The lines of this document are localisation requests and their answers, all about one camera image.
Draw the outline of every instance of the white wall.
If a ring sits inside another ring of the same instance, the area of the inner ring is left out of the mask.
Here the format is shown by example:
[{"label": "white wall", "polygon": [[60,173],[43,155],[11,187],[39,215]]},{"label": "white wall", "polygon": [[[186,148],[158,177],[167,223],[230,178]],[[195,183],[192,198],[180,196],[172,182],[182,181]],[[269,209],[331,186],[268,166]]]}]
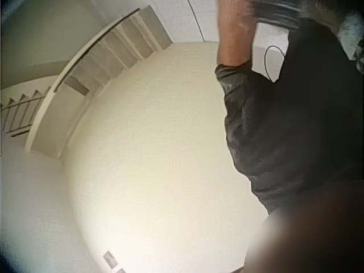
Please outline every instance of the white wall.
[{"label": "white wall", "polygon": [[1,252],[17,272],[99,272],[75,224],[60,162],[2,137]]},{"label": "white wall", "polygon": [[5,25],[2,70],[67,61],[101,28],[79,0],[26,1]]},{"label": "white wall", "polygon": [[225,140],[216,43],[173,44],[93,102],[64,167],[78,226],[103,272],[227,273],[266,217]]}]

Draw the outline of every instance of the jacket sleeve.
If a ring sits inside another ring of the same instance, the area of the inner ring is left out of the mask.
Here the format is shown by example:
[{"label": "jacket sleeve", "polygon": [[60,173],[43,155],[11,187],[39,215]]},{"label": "jacket sleeve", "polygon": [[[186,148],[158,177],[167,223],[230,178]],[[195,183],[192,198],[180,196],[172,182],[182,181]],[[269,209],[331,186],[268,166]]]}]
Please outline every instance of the jacket sleeve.
[{"label": "jacket sleeve", "polygon": [[272,100],[273,82],[251,70],[251,62],[239,67],[219,65],[217,80],[225,92],[225,130],[227,146],[236,169],[252,174],[256,149],[255,133],[259,130]]}]

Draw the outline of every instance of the person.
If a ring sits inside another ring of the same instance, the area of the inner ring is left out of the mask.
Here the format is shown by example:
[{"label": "person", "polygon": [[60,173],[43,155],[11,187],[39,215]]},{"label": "person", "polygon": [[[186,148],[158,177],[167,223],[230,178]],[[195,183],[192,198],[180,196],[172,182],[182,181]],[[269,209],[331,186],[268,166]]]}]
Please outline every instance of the person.
[{"label": "person", "polygon": [[252,70],[256,27],[250,0],[218,1],[227,146],[270,214],[325,183],[363,179],[363,77],[329,27],[302,18],[272,82]]}]

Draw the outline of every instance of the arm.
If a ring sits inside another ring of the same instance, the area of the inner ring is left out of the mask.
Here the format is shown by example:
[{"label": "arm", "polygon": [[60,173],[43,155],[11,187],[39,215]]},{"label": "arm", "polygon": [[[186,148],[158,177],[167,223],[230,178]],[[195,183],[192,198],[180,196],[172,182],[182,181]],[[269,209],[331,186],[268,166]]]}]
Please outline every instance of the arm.
[{"label": "arm", "polygon": [[219,0],[220,44],[216,76],[225,92],[226,139],[235,167],[247,175],[254,150],[250,139],[272,97],[271,81],[251,70],[256,29],[250,0]]}]

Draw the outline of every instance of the black cable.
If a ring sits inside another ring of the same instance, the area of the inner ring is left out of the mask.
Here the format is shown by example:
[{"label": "black cable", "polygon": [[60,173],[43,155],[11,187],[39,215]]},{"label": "black cable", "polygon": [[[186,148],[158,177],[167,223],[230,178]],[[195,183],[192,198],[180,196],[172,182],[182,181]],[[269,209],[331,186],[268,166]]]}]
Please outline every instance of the black cable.
[{"label": "black cable", "polygon": [[267,47],[267,49],[266,49],[266,51],[264,53],[264,69],[266,70],[266,74],[267,74],[270,81],[272,81],[272,78],[271,78],[271,76],[269,76],[268,69],[267,69],[267,53],[268,53],[269,49],[271,49],[272,47],[277,48],[279,50],[279,52],[283,55],[283,57],[285,57],[284,52],[278,46],[270,45],[269,47]]}]

